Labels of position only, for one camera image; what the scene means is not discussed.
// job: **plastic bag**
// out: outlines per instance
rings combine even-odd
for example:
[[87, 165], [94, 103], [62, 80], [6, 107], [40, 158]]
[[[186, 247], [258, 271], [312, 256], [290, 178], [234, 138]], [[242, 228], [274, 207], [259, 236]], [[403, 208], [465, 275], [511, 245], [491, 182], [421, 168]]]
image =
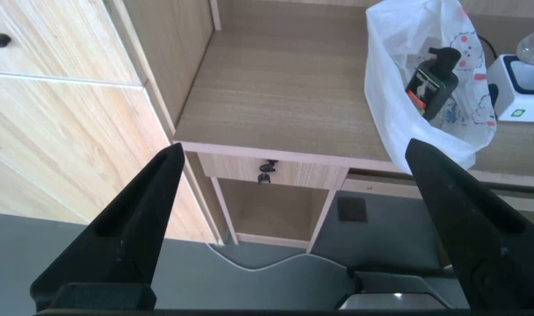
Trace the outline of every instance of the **plastic bag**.
[[[464, 169], [495, 135], [485, 55], [470, 18], [457, 0], [385, 0], [366, 11], [369, 33], [364, 93], [392, 162], [411, 174], [409, 140], [425, 141]], [[454, 47], [458, 87], [431, 122], [417, 111], [406, 86], [430, 47]]]

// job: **wooden shelf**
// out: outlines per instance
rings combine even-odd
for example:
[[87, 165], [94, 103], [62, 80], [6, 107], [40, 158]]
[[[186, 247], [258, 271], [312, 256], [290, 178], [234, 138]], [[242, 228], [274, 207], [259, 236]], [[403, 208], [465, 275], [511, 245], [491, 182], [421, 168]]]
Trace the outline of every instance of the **wooden shelf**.
[[[365, 8], [219, 0], [216, 32], [180, 119], [186, 150], [400, 172], [364, 97]], [[534, 19], [473, 16], [513, 53]], [[501, 122], [473, 175], [534, 187], [534, 124]]]
[[328, 190], [218, 182], [238, 241], [308, 248]]

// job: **black bottle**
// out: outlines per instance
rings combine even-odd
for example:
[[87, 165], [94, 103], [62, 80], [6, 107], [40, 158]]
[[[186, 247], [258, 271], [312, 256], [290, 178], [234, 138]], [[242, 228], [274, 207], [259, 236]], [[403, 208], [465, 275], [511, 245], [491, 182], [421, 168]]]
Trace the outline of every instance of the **black bottle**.
[[461, 54], [451, 47], [430, 48], [437, 57], [417, 67], [406, 92], [424, 119], [431, 121], [458, 86], [458, 77], [452, 73]]

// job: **gray carpet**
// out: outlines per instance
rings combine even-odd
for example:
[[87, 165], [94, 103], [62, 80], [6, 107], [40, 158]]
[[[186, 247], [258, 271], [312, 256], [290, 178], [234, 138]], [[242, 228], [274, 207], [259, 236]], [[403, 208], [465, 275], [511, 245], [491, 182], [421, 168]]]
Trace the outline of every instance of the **gray carpet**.
[[[438, 268], [435, 234], [421, 201], [358, 196], [366, 198], [367, 223], [339, 222], [334, 202], [314, 253], [346, 265]], [[0, 314], [33, 312], [31, 282], [82, 229], [0, 215]], [[228, 243], [219, 250], [250, 268], [304, 252], [252, 243]], [[363, 279], [367, 291], [437, 291], [451, 305], [467, 306], [457, 280], [409, 278], [407, 282], [401, 276], [375, 273]], [[329, 310], [353, 286], [343, 269], [312, 257], [247, 272], [225, 262], [206, 245], [188, 241], [163, 243], [152, 284], [158, 297], [156, 308], [181, 309]]]

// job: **light wood panel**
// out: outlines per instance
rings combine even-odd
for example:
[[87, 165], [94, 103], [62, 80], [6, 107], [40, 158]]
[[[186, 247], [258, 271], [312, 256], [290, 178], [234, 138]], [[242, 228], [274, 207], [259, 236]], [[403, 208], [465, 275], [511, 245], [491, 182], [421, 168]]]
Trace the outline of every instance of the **light wood panel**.
[[0, 0], [0, 73], [141, 85], [101, 1]]
[[[205, 174], [218, 178], [257, 182], [262, 172], [259, 167], [266, 159], [237, 157], [224, 154], [198, 154]], [[282, 162], [275, 164], [270, 172], [272, 184], [293, 185], [318, 189], [339, 189], [349, 172], [348, 168], [324, 166], [305, 162]]]
[[288, 238], [277, 238], [270, 236], [258, 236], [252, 233], [237, 233], [240, 241], [263, 243], [267, 245], [293, 247], [293, 248], [307, 248], [308, 241], [293, 240]]
[[[370, 7], [380, 0], [269, 0], [299, 4], [331, 4]], [[534, 18], [534, 0], [459, 0], [465, 10], [473, 14]]]
[[[143, 88], [0, 75], [0, 159], [87, 222], [168, 145]], [[216, 242], [185, 176], [171, 220]]]
[[[219, 6], [223, 30], [213, 35], [177, 140], [204, 153], [399, 172], [364, 98], [363, 8]], [[515, 47], [514, 34], [534, 29], [534, 19], [473, 20], [496, 47]], [[534, 187], [534, 124], [501, 122], [476, 160], [471, 173], [481, 181]]]
[[126, 13], [175, 125], [213, 33], [208, 0], [124, 0]]
[[313, 208], [313, 195], [326, 197], [327, 190], [226, 179], [218, 181], [240, 241], [240, 234], [245, 234], [255, 236], [253, 242], [273, 244], [288, 240], [281, 245], [307, 248], [312, 235], [311, 218], [318, 213]]
[[229, 4], [177, 140], [387, 160], [362, 88], [363, 9]]
[[206, 222], [211, 227], [217, 243], [224, 244], [229, 231], [213, 183], [210, 178], [205, 176], [205, 171], [196, 153], [185, 152], [185, 156], [185, 174], [199, 202], [198, 205], [205, 215]]
[[222, 243], [222, 240], [217, 239], [214, 235], [201, 211], [185, 173], [183, 173], [177, 187], [176, 199], [173, 202], [165, 238], [214, 244]]
[[[342, 190], [402, 198], [422, 198], [414, 181], [378, 176], [349, 175], [343, 183]], [[534, 194], [532, 193], [506, 190], [493, 190], [493, 192], [518, 211], [534, 212]]]
[[87, 223], [1, 160], [0, 213], [76, 224]]

